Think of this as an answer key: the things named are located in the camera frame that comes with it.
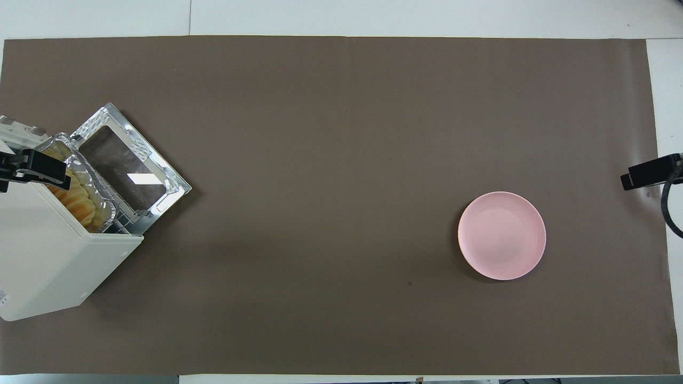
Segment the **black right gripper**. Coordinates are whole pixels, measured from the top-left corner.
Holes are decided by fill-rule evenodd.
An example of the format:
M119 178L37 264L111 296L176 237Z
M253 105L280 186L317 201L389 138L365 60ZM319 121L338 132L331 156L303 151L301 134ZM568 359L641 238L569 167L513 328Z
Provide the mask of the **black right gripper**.
M682 183L682 153L661 156L657 159L636 164L628 168L627 173L620 177L624 190L634 190L643 187Z

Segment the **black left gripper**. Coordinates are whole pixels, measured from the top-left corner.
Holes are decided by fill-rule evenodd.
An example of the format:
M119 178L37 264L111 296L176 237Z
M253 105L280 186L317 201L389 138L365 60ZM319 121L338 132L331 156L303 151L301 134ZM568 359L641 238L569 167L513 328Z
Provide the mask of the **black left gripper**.
M24 177L17 175L20 164ZM66 174L66 170L66 163L41 151L32 149L25 149L18 153L2 151L1 193L7 192L10 182L24 184L25 181L43 184L60 190L69 190L72 178Z

